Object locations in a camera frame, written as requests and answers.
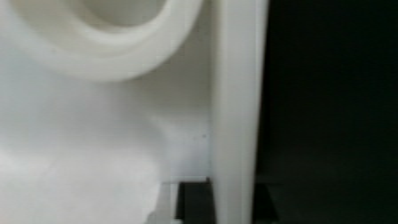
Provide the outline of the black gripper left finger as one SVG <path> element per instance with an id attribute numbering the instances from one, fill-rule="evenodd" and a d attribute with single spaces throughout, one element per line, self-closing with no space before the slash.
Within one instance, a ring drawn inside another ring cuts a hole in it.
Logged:
<path id="1" fill-rule="evenodd" d="M 217 224 L 210 179 L 162 184 L 155 224 Z"/>

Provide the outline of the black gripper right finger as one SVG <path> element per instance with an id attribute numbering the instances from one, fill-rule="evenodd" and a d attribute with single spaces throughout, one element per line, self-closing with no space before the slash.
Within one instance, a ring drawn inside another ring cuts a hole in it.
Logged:
<path id="1" fill-rule="evenodd" d="M 253 221 L 255 224 L 274 224 L 278 222 L 278 211 L 265 184 L 258 184 L 255 188 Z"/>

